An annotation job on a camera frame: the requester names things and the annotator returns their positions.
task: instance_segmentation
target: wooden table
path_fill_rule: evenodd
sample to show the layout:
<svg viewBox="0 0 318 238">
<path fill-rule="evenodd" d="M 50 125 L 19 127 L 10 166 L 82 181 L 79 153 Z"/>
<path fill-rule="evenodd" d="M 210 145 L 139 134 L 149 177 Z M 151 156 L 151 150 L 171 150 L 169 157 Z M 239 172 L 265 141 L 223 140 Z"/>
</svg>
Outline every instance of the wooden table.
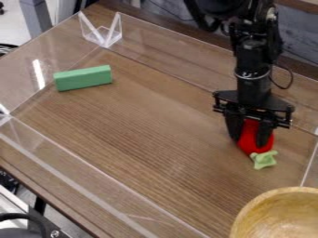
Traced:
<svg viewBox="0 0 318 238">
<path fill-rule="evenodd" d="M 86 14 L 110 25 L 115 13 L 96 4 Z M 211 110 L 211 91 L 235 88 L 231 52 L 122 20 L 110 50 L 84 41 L 75 16 L 2 59 L 12 117 L 2 120 L 0 166 L 96 237 L 226 237 L 255 196 L 301 184 L 318 84 L 297 74 L 289 91 L 274 90 L 297 106 L 294 127 L 275 130 L 278 166 L 255 171 Z M 56 91 L 54 72 L 100 64 L 112 67 L 111 85 Z M 275 76 L 289 80 L 281 69 Z"/>
</svg>

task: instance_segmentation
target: cable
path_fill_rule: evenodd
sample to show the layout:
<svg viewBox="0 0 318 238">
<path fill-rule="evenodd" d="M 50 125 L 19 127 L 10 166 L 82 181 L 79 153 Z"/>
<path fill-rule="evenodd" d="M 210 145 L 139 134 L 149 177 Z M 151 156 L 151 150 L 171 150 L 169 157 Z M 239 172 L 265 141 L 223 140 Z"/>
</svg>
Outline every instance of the cable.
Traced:
<svg viewBox="0 0 318 238">
<path fill-rule="evenodd" d="M 178 18 L 179 20 L 183 21 L 194 21 L 194 19 L 182 19 L 175 13 L 173 13 L 171 11 L 169 11 L 167 9 L 165 9 L 162 6 L 159 6 L 155 2 L 153 2 L 151 0 L 149 0 L 150 3 L 153 3 L 157 7 L 159 7 L 162 10 L 165 10 L 169 14 L 171 14 L 175 18 Z"/>
<path fill-rule="evenodd" d="M 270 80 L 273 81 L 273 83 L 275 84 L 275 86 L 278 87 L 278 88 L 281 88 L 281 89 L 289 89 L 290 87 L 292 87 L 292 85 L 293 85 L 293 81 L 294 81 L 294 76 L 293 76 L 293 72 L 292 72 L 292 70 L 286 67 L 286 66 L 283 66 L 283 65 L 279 65 L 279 64 L 275 64 L 278 67 L 281 67 L 283 70 L 286 70 L 289 73 L 290 73 L 290 75 L 292 75 L 292 80 L 290 80 L 290 82 L 289 82 L 289 84 L 287 84 L 287 86 L 281 86 L 275 81 L 274 81 L 274 79 L 273 79 L 273 77 L 270 76 Z"/>
</svg>

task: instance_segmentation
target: wooden bowl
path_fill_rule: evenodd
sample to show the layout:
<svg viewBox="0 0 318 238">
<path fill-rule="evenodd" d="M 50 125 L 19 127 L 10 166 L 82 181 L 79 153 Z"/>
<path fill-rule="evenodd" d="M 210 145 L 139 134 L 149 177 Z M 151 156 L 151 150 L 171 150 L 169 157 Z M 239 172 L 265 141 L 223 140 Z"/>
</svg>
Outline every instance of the wooden bowl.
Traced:
<svg viewBox="0 0 318 238">
<path fill-rule="evenodd" d="M 318 189 L 283 188 L 261 194 L 241 210 L 230 238 L 317 238 Z"/>
</svg>

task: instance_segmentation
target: small green object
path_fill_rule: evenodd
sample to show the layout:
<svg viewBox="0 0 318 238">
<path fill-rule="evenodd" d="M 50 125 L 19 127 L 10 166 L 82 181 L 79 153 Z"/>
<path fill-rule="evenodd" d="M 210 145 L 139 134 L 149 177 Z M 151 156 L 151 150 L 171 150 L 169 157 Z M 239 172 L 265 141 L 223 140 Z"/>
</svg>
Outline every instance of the small green object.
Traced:
<svg viewBox="0 0 318 238">
<path fill-rule="evenodd" d="M 100 86 L 112 82 L 110 65 L 75 71 L 59 72 L 54 74 L 58 90 L 66 91 L 84 88 L 88 86 Z"/>
<path fill-rule="evenodd" d="M 263 167 L 274 166 L 277 164 L 274 155 L 278 155 L 277 151 L 270 151 L 270 152 L 265 152 L 265 153 L 253 152 L 250 157 L 255 163 L 254 169 L 259 170 Z"/>
</svg>

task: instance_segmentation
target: red object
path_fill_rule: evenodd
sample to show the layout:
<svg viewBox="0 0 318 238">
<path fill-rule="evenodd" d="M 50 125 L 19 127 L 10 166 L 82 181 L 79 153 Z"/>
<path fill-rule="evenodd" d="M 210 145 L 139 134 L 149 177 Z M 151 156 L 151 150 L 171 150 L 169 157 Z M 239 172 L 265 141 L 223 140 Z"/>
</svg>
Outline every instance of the red object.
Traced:
<svg viewBox="0 0 318 238">
<path fill-rule="evenodd" d="M 241 138 L 238 140 L 238 146 L 250 155 L 253 152 L 263 153 L 273 149 L 274 146 L 274 134 L 271 134 L 267 144 L 263 147 L 257 146 L 257 131 L 259 121 L 246 119 L 242 129 Z"/>
</svg>

